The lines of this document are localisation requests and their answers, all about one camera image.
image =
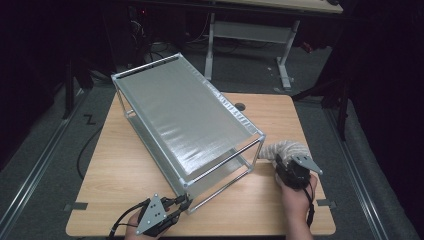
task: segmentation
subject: metal frame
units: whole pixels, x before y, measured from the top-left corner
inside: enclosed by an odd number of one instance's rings
[[[123,73],[115,74],[112,76],[112,79],[117,89],[118,98],[122,106],[125,117],[129,120],[134,130],[137,132],[139,137],[144,142],[146,148],[149,150],[150,154],[152,155],[153,159],[157,163],[158,167],[162,171],[162,174],[165,176],[165,178],[167,179],[168,183],[170,184],[170,186],[172,187],[176,195],[180,196],[183,194],[187,194],[190,199],[195,200],[193,201],[194,206],[192,206],[188,210],[188,213],[193,213],[199,207],[203,206],[206,202],[216,197],[219,193],[221,193],[222,191],[227,189],[229,186],[231,186],[232,184],[240,180],[242,177],[244,177],[245,175],[253,171],[254,166],[256,164],[258,153],[265,140],[265,134],[262,133],[259,129],[257,129],[253,125],[253,123],[251,123],[241,112],[239,112],[181,54],[176,54],[171,57],[164,58],[162,60],[159,60],[150,64],[146,64],[144,66],[131,69]],[[211,106],[210,104],[208,104],[209,101],[211,101],[211,104],[213,106],[216,106],[216,103],[218,103],[218,107],[214,109],[207,108],[204,111],[213,111],[214,113],[218,113],[218,114],[220,113],[220,111],[224,111],[225,112],[224,114],[226,116],[229,116],[232,119],[232,121],[234,121],[233,123],[236,123],[237,126],[241,129],[240,131],[243,132],[242,134],[243,136],[241,138],[237,138],[237,136],[235,137],[237,139],[236,141],[240,140],[240,142],[237,142],[234,146],[232,145],[230,147],[231,148],[230,150],[221,149],[219,150],[220,152],[212,152],[217,155],[219,154],[219,156],[217,158],[211,159],[211,161],[205,163],[204,165],[201,165],[198,169],[192,172],[187,172],[186,169],[184,168],[184,164],[181,164],[182,162],[181,159],[183,158],[181,156],[183,154],[179,155],[180,149],[182,148],[180,146],[180,143],[178,146],[176,146],[179,149],[175,150],[175,146],[170,144],[170,142],[172,142],[171,141],[172,139],[171,140],[167,139],[168,136],[161,135],[160,130],[155,128],[157,126],[155,126],[154,124],[157,123],[157,121],[154,121],[155,123],[153,124],[151,123],[151,119],[155,119],[154,115],[156,114],[157,110],[155,110],[155,108],[152,107],[151,109],[153,110],[149,112],[148,110],[145,110],[147,107],[146,105],[142,106],[143,104],[141,104],[140,101],[134,100],[135,98],[137,99],[143,98],[143,96],[141,96],[143,95],[143,91],[146,91],[144,93],[147,93],[147,92],[149,93],[147,94],[149,96],[146,97],[148,98],[149,101],[152,100],[151,99],[152,96],[153,98],[157,98],[158,100],[163,100],[163,96],[160,96],[161,90],[158,90],[157,92],[155,92],[153,88],[146,89],[146,88],[149,88],[149,86],[156,86],[156,84],[162,84],[161,87],[164,87],[164,88],[168,88],[168,86],[172,86],[173,89],[176,88],[177,90],[182,89],[182,88],[176,87],[177,84],[190,84],[190,87],[194,87],[195,89],[202,91],[202,93],[211,93],[210,95],[207,95],[209,97],[207,96],[202,97],[202,101],[200,101],[200,103],[204,104],[206,108],[208,106],[209,107]],[[190,95],[190,92],[175,93],[175,96],[176,96],[175,98],[178,99],[180,98],[181,95],[183,96]],[[180,128],[178,124],[181,124],[181,125],[186,124],[186,123],[179,123],[178,120],[176,120],[176,119],[180,119],[180,116],[174,117],[174,116],[166,115],[164,119],[170,119],[171,117],[173,119],[173,122],[176,122],[177,128]],[[207,122],[208,119],[202,119],[202,117],[193,117],[193,119],[196,119],[195,121],[197,122],[191,123],[192,125],[205,126],[204,124],[207,124],[207,126],[211,127],[212,129],[220,128],[221,126],[226,127],[223,124],[229,124],[225,121],[224,122],[222,121]],[[210,137],[210,140],[211,140],[210,144],[212,144],[211,146],[209,145],[205,147],[200,146],[200,149],[202,149],[202,150],[199,150],[201,152],[201,154],[199,154],[200,156],[202,154],[203,155],[208,154],[208,151],[209,151],[208,149],[215,149],[215,146],[213,145],[215,142],[221,141],[222,139],[226,139],[227,141],[227,139],[233,138],[233,136],[228,136],[228,134],[227,135],[222,133],[220,134],[221,135],[218,136],[219,139],[216,139],[215,138],[216,136]],[[187,136],[183,134],[181,141],[192,144],[193,141],[195,140],[186,138]],[[253,159],[251,159],[251,161],[249,162],[244,158],[243,153],[246,150],[253,147],[256,147],[255,155]],[[228,176],[234,173],[238,175],[236,177],[231,176],[230,178],[232,177],[234,178],[231,180],[228,180]],[[215,190],[213,193],[211,193],[209,196],[204,197],[204,195],[206,194],[205,192],[211,189],[212,187],[213,188],[218,187],[218,189]]]
[[[277,57],[278,70],[281,82],[286,91],[291,90],[290,77],[285,66],[290,49],[296,37],[300,21],[295,20],[291,28],[258,26],[254,24],[237,24],[228,22],[215,22],[215,13],[211,14],[209,24],[208,52],[206,54],[205,78],[212,80],[213,68],[213,39],[215,37],[234,38],[243,40],[265,41],[272,43],[283,43],[283,55]]]

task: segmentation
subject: human hand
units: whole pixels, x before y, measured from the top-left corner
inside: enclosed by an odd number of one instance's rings
[[[127,229],[125,231],[125,240],[157,240],[168,230],[161,232],[156,237],[150,237],[144,234],[137,235],[135,233],[137,226],[138,226],[138,216],[140,215],[140,210],[138,210],[136,213],[134,213],[130,219],[128,220]]]
[[[286,240],[311,240],[312,233],[306,223],[306,214],[309,209],[309,199],[303,189],[293,189],[286,186],[276,175],[282,191],[284,215],[286,217]],[[318,179],[311,175],[310,185],[306,187],[309,196],[313,198]]]
[[[315,188],[317,186],[318,179],[314,175],[311,175],[311,179],[309,180],[309,182],[310,185],[306,187],[306,190],[309,196],[311,196],[312,198],[315,195]],[[309,200],[306,197],[306,194],[303,189],[290,188],[286,186],[281,180],[279,182],[279,185],[282,191],[281,200],[283,202],[283,209],[286,218],[302,219],[304,221],[309,209]]]

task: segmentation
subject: dark floor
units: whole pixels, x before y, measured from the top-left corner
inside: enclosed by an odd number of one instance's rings
[[[225,53],[231,49],[217,49],[211,83],[224,92],[293,95],[315,84],[331,52],[330,48],[309,54],[299,48],[292,49],[287,70],[294,78],[293,89],[284,91],[274,60],[276,56],[273,56],[280,48],[279,45],[262,48],[243,46],[231,53]],[[167,56],[175,52],[167,48],[160,54]],[[205,49],[202,45],[192,45],[182,53],[203,73]],[[34,166],[39,165],[40,156],[45,156],[43,153],[55,131],[64,124],[61,119],[64,90],[59,91],[54,106],[34,124],[19,151],[0,173],[0,213],[6,216],[2,218],[1,225],[8,226],[8,229],[2,230],[1,239],[77,238],[65,233],[70,212],[64,209],[75,201],[82,182],[77,172],[77,161],[80,159],[84,174],[96,145],[96,131],[104,123],[114,93],[110,82],[96,81],[91,91],[78,98],[81,104],[49,154],[45,170],[40,170],[42,177],[32,181],[32,188],[27,188],[27,201],[19,205],[15,214],[11,214],[13,209],[9,207],[13,199],[28,184],[27,177]],[[348,109],[347,140],[341,142],[334,131],[334,112],[337,109],[322,109],[318,100],[307,98],[295,103],[314,160],[324,169],[321,181],[326,196],[335,203],[331,212],[336,233],[316,236],[315,239],[419,239],[381,173],[352,105]],[[87,124],[88,115],[92,116],[90,121],[94,124]]]

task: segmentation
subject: wooden table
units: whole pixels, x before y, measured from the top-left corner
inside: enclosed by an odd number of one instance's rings
[[[306,144],[289,96],[225,94],[233,103],[244,103],[244,114],[267,134],[264,146],[281,140]],[[66,228],[71,236],[106,236],[118,217],[133,205],[151,198],[175,197],[155,162],[135,133],[117,97],[113,100],[76,202],[88,203],[73,210]],[[265,236],[284,235],[281,190],[268,160],[258,160],[255,170],[199,208],[183,213],[166,236]],[[320,182],[316,199],[325,199]],[[335,224],[328,207],[315,203],[311,230],[330,235]],[[117,235],[124,235],[125,227]]]

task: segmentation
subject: wire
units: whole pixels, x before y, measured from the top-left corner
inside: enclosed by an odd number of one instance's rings
[[[189,42],[186,42],[186,43],[194,43],[194,42],[197,42],[197,41],[198,41],[198,40],[199,40],[199,39],[203,36],[203,33],[205,32],[206,27],[208,26],[209,16],[210,16],[210,13],[208,13],[208,15],[206,16],[205,25],[203,25],[203,29],[202,29],[202,31],[200,32],[199,36],[198,36],[197,38],[195,38],[194,40],[189,41]]]
[[[88,141],[85,143],[84,147],[82,147],[79,155],[78,155],[78,159],[77,159],[77,171],[78,171],[78,175],[80,176],[81,180],[84,180],[84,175],[82,175],[81,173],[81,169],[80,169],[80,161],[81,161],[81,156],[82,153],[85,151],[85,149],[87,148],[88,144],[91,142],[91,140],[93,140],[93,138],[100,132],[100,130],[102,130],[103,125],[97,129],[97,131],[91,135],[91,137],[88,139]]]

